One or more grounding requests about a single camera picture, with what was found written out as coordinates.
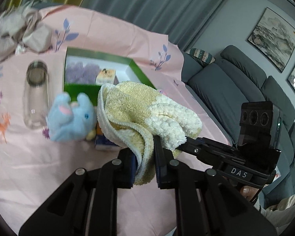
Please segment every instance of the metal bolt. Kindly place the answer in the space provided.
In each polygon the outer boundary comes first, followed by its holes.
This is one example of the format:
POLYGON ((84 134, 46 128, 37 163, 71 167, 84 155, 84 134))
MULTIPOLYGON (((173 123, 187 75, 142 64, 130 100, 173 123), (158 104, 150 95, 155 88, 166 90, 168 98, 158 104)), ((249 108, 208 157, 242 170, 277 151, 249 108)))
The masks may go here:
POLYGON ((76 174, 77 174, 78 176, 82 176, 82 175, 84 175, 84 173, 85 173, 85 169, 77 169, 77 170, 76 170, 76 174))
POLYGON ((214 169, 207 169, 207 170, 206 170, 206 173, 207 173, 209 176, 215 176, 215 175, 216 175, 216 170, 214 170, 214 169))
POLYGON ((179 161, 177 161, 177 160, 170 160, 169 161, 169 164, 172 165, 172 166, 178 166, 179 165, 179 161))
POLYGON ((120 165, 120 164, 122 163, 122 161, 119 160, 119 159, 114 159, 114 160, 111 161, 111 163, 112 163, 113 165, 118 166, 118 165, 120 165))

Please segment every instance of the blue elephant plush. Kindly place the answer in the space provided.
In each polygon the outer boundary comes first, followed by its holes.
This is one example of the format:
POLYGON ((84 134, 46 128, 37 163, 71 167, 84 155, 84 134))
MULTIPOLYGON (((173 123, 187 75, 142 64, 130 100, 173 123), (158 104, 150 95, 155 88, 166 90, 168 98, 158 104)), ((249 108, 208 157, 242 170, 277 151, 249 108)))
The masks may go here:
POLYGON ((71 107, 68 93, 59 94, 47 116, 50 140, 66 142, 85 139, 94 128, 96 114, 89 97, 80 93, 78 105, 71 107))

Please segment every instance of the sofa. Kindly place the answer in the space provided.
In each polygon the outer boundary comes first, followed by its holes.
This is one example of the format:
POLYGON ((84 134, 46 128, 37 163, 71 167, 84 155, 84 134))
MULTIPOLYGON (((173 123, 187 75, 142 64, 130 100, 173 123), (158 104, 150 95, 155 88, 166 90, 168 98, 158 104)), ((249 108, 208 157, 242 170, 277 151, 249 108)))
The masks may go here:
POLYGON ((282 88, 237 47, 230 45, 205 64, 184 53, 182 81, 207 114, 235 145, 239 137, 241 105, 244 102, 272 101, 283 113, 278 143, 281 177, 262 189, 264 208, 295 194, 295 109, 282 88))

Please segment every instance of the clear plastic bottle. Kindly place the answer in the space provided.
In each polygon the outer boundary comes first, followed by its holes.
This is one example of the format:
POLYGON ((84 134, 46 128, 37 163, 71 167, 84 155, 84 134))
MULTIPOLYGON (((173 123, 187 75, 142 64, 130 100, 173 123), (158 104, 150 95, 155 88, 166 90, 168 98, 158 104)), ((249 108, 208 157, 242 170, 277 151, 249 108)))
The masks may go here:
POLYGON ((23 103, 25 125, 30 129, 45 127, 49 111, 48 71, 42 61, 35 60, 27 68, 23 103))

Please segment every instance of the pink inner ear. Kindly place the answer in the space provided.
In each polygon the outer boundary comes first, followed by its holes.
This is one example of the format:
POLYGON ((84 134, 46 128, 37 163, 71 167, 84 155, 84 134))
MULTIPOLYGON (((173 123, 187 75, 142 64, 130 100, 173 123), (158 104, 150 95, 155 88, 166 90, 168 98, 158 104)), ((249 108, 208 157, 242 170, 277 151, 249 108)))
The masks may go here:
POLYGON ((65 107, 65 106, 59 106, 59 110, 60 112, 62 112, 63 114, 67 114, 67 115, 70 115, 72 114, 72 110, 65 107))

